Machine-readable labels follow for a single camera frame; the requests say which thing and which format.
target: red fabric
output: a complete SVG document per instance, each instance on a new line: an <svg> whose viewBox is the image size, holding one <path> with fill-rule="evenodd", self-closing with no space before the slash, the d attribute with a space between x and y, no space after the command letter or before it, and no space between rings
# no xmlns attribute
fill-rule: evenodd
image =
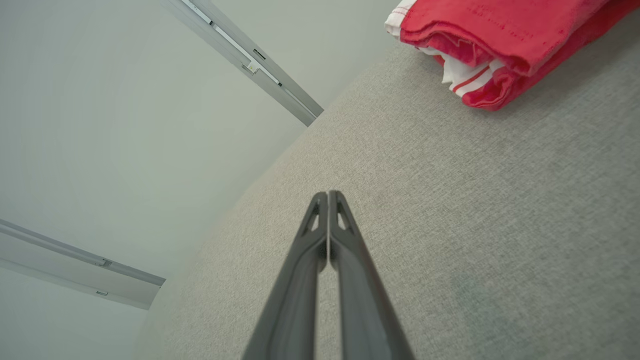
<svg viewBox="0 0 640 360"><path fill-rule="evenodd" d="M417 0L400 40L471 67L498 58L505 67L462 98L498 110L638 6L640 0Z"/></svg>

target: red and white fabric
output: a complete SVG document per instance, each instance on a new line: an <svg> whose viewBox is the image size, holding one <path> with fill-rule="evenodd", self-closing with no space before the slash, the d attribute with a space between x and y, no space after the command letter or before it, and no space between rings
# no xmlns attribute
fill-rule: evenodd
<svg viewBox="0 0 640 360"><path fill-rule="evenodd" d="M385 27L443 66L442 83L498 110L606 33L640 0L403 0Z"/></svg>

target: gray textured surface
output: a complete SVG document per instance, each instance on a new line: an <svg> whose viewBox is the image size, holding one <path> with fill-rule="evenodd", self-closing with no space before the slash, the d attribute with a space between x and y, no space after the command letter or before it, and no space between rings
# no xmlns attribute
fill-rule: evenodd
<svg viewBox="0 0 640 360"><path fill-rule="evenodd" d="M419 359L640 357L638 33L636 12L497 113L464 107L435 61L398 46L167 281L138 358L240 357L311 196L330 188ZM319 359L339 358L337 296L327 268Z"/></svg>

